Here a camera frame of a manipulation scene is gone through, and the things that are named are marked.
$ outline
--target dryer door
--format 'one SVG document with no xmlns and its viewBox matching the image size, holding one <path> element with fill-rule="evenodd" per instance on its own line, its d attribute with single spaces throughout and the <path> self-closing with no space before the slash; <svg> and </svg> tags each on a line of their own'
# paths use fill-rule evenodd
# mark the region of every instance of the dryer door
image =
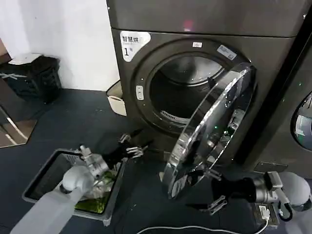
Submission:
<svg viewBox="0 0 312 234">
<path fill-rule="evenodd" d="M 219 42 L 197 41 L 183 39 L 156 49 L 142 61 L 132 83 L 133 100 L 145 122 L 174 137 L 229 70 L 249 63 Z"/>
<path fill-rule="evenodd" d="M 167 162 L 163 183 L 169 198 L 195 185 L 189 173 L 212 169 L 246 115 L 255 80 L 249 63 L 227 72 L 205 96 L 184 128 Z"/>
</svg>

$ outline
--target gray tray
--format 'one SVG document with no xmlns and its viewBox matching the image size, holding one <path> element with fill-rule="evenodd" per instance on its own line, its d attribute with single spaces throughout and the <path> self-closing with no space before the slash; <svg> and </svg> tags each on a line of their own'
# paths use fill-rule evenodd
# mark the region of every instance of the gray tray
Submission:
<svg viewBox="0 0 312 234">
<path fill-rule="evenodd" d="M 39 170 L 35 178 L 28 185 L 22 195 L 22 198 L 27 202 L 36 203 L 44 194 L 54 190 L 54 188 L 62 180 L 65 172 L 73 166 L 77 157 L 80 156 L 80 151 L 71 151 L 65 149 L 55 150 L 51 157 Z M 112 219 L 116 198 L 122 184 L 122 177 L 125 166 L 126 160 L 123 161 L 118 170 L 116 181 L 112 187 L 104 211 L 101 214 L 75 209 L 74 215 L 101 220 L 104 226 L 109 226 Z"/>
</svg>

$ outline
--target dark gray floor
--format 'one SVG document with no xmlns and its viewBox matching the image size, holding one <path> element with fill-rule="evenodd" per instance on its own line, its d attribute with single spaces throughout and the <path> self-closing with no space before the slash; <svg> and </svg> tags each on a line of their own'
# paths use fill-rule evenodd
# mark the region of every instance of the dark gray floor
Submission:
<svg viewBox="0 0 312 234">
<path fill-rule="evenodd" d="M 37 105 L 32 110 L 28 115 L 35 114 L 40 118 L 29 142 L 0 149 L 0 234 L 9 233 L 32 207 L 31 203 L 22 200 L 21 194 L 55 149 L 77 148 L 83 143 L 94 152 L 108 153 L 116 147 L 121 133 L 135 128 L 127 118 L 111 111 L 104 92 L 64 90 L 54 103 L 45 107 Z M 169 201 L 158 178 L 163 168 L 164 164 L 156 161 L 129 162 L 111 225 L 104 228 L 100 221 L 73 217 L 62 233 L 135 234 L 154 225 L 201 225 L 242 233 L 253 233 L 258 229 L 250 205 L 244 201 L 233 201 L 213 217 L 186 207 L 187 202 L 212 201 L 207 181 L 202 181 L 182 200 Z M 283 230 L 280 227 L 279 233 L 284 233 Z"/>
</svg>

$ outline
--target washing machine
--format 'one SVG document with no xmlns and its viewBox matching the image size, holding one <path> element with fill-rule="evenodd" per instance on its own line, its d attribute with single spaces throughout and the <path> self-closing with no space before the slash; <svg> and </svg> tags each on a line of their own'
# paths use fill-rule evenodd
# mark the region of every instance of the washing machine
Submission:
<svg viewBox="0 0 312 234">
<path fill-rule="evenodd" d="M 284 74 L 284 82 L 278 84 L 279 90 L 272 92 L 270 100 L 277 101 L 268 122 L 261 133 L 248 133 L 249 139 L 256 137 L 255 145 L 246 154 L 243 165 L 257 172 L 290 171 L 304 178 L 312 179 L 312 13 L 304 25 L 303 37 L 298 38 L 296 49 L 299 56 L 293 56 L 296 63 L 289 75 Z"/>
<path fill-rule="evenodd" d="M 171 152 L 221 77 L 252 65 L 251 106 L 223 159 L 231 161 L 304 21 L 309 0 L 107 0 L 127 117 Z"/>
</svg>

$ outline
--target label sticker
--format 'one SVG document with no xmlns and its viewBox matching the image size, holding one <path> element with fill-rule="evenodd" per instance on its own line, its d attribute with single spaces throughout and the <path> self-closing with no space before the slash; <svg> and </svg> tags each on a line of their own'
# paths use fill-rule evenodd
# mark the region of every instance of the label sticker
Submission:
<svg viewBox="0 0 312 234">
<path fill-rule="evenodd" d="M 201 48 L 203 46 L 202 42 L 193 42 L 193 47 Z"/>
<path fill-rule="evenodd" d="M 176 144 L 174 146 L 174 149 L 172 150 L 172 154 L 176 157 L 176 158 L 181 158 L 181 156 L 183 155 L 183 153 L 185 152 L 185 148 L 182 147 L 179 144 Z"/>
<path fill-rule="evenodd" d="M 141 85 L 136 86 L 136 98 L 138 100 L 144 100 L 143 86 Z"/>
<path fill-rule="evenodd" d="M 220 45 L 219 48 L 217 49 L 217 51 L 220 54 L 227 57 L 229 60 L 233 60 L 237 56 L 236 53 L 234 53 L 232 50 L 230 50 L 228 47 L 226 47 L 224 45 Z"/>
<path fill-rule="evenodd" d="M 123 59 L 130 62 L 150 40 L 151 35 L 148 32 L 121 31 L 120 41 Z"/>
<path fill-rule="evenodd" d="M 174 116 L 174 115 L 171 115 L 171 114 L 169 114 L 168 112 L 165 112 L 165 111 L 161 111 L 160 113 L 163 116 L 167 117 L 168 119 L 170 119 L 171 121 L 176 122 L 176 123 L 187 124 L 190 121 L 189 118 L 181 118 L 181 117 L 178 117 L 178 116 Z"/>
</svg>

